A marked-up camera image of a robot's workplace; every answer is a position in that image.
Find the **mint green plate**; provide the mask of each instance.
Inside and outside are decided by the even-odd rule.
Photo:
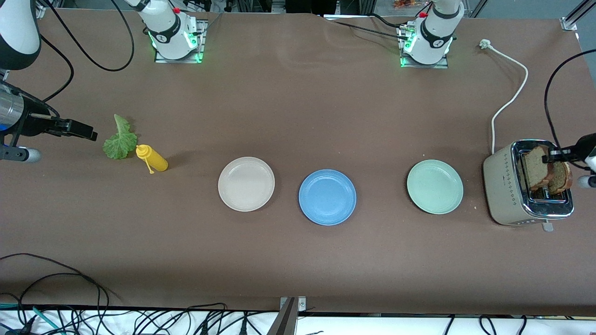
[[[460,205],[464,184],[449,164],[423,160],[408,174],[408,193],[416,206],[431,214],[447,214]]]

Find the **plate rim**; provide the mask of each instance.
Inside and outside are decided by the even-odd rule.
[[[263,201],[262,204],[260,204],[258,207],[251,207],[250,209],[239,209],[238,207],[233,207],[231,204],[229,204],[224,197],[222,197],[222,190],[221,190],[221,185],[222,185],[222,177],[224,176],[224,172],[226,170],[228,170],[228,168],[232,165],[234,165],[238,161],[242,161],[242,160],[251,160],[255,163],[258,163],[260,165],[262,165],[263,167],[266,168],[267,173],[271,176],[271,181],[272,181],[272,185],[271,185],[271,192],[268,194],[267,199],[265,201]],[[264,160],[257,158],[257,157],[253,157],[253,156],[244,156],[244,157],[239,157],[234,159],[233,161],[229,162],[223,169],[222,172],[219,174],[219,179],[218,179],[218,193],[219,193],[219,198],[222,200],[222,202],[228,206],[229,208],[236,210],[238,212],[252,212],[254,210],[258,210],[259,208],[263,207],[265,204],[267,204],[267,202],[269,202],[269,200],[271,199],[271,197],[273,196],[273,193],[275,192],[275,174],[273,173],[273,170],[271,169],[271,167],[267,164],[267,162],[265,162]]]
[[[347,181],[350,183],[349,185],[350,190],[352,191],[351,194],[353,194],[353,198],[354,198],[354,204],[352,206],[352,208],[350,209],[349,213],[346,215],[345,218],[343,218],[341,221],[339,222],[335,222],[335,223],[331,223],[331,224],[322,224],[319,223],[315,220],[313,220],[309,215],[306,214],[304,207],[302,205],[302,202],[300,201],[300,199],[302,198],[302,194],[303,194],[303,189],[305,187],[305,183],[306,181],[311,178],[313,175],[317,174],[317,173],[325,173],[325,172],[332,172],[332,173],[339,173],[341,176],[343,176],[344,178],[347,179]],[[298,205],[300,206],[300,210],[302,211],[302,213],[304,214],[304,216],[309,219],[311,222],[317,224],[317,225],[321,225],[321,226],[335,226],[338,225],[340,223],[343,223],[344,221],[348,220],[350,218],[350,216],[352,216],[352,214],[354,213],[354,210],[356,209],[356,204],[358,202],[358,195],[356,193],[356,187],[354,186],[354,183],[352,182],[352,180],[343,172],[339,171],[339,170],[334,170],[334,169],[320,169],[320,170],[316,170],[313,171],[311,174],[309,174],[306,178],[304,178],[304,180],[302,181],[302,183],[300,184],[300,188],[298,190]]]
[[[419,165],[426,165],[426,164],[430,164],[431,162],[432,162],[432,163],[439,163],[440,165],[447,166],[448,168],[450,168],[450,169],[451,169],[451,170],[452,170],[452,171],[455,173],[455,176],[457,177],[457,181],[458,181],[458,182],[457,182],[457,185],[458,185],[458,186],[459,186],[459,188],[461,189],[461,195],[459,196],[459,199],[458,199],[458,201],[457,201],[457,202],[456,202],[456,204],[453,206],[453,208],[449,209],[449,210],[448,210],[448,211],[446,211],[446,212],[434,212],[434,211],[431,211],[431,210],[425,209],[425,208],[424,208],[423,206],[421,206],[421,205],[420,205],[420,204],[419,204],[419,203],[418,203],[418,202],[417,202],[417,201],[416,201],[416,200],[413,198],[413,196],[412,196],[411,187],[410,187],[410,180],[411,180],[412,171],[414,171],[414,169],[416,169],[416,168],[420,168],[420,167],[419,167]],[[407,178],[407,180],[406,180],[406,187],[407,187],[407,189],[408,189],[408,196],[410,197],[410,199],[412,200],[412,202],[414,202],[414,204],[415,204],[415,205],[416,205],[418,208],[420,208],[421,210],[423,210],[423,211],[425,211],[425,212],[427,212],[427,213],[430,213],[430,214],[434,214],[434,215],[443,215],[443,214],[448,214],[448,213],[451,213],[451,212],[453,212],[455,209],[457,209],[457,207],[459,207],[459,206],[460,206],[460,204],[461,204],[462,200],[464,199],[464,182],[463,182],[463,180],[461,179],[461,176],[460,176],[460,174],[457,172],[457,170],[455,170],[455,168],[454,168],[453,166],[449,165],[449,164],[448,164],[448,163],[446,163],[446,162],[443,162],[442,160],[438,160],[438,159],[426,159],[426,160],[422,160],[422,161],[420,161],[420,162],[416,163],[416,164],[415,164],[415,165],[414,165],[414,166],[413,166],[413,167],[410,169],[410,171],[408,172],[408,178]]]

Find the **yellow bottle cap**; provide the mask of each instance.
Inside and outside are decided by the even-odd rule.
[[[136,155],[140,159],[146,159],[147,157],[149,157],[149,155],[151,154],[151,152],[152,152],[152,149],[147,144],[137,145],[137,147],[136,147]]]

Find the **blue plate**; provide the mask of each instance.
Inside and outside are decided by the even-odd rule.
[[[312,222],[323,226],[338,225],[356,208],[356,189],[343,173],[319,170],[304,179],[298,201],[302,212]]]

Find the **toaster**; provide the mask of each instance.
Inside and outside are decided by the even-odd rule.
[[[486,199],[491,216],[502,225],[547,224],[573,213],[571,191],[549,194],[548,187],[530,190],[525,155],[539,145],[555,145],[541,139],[522,139],[497,151],[483,164]]]

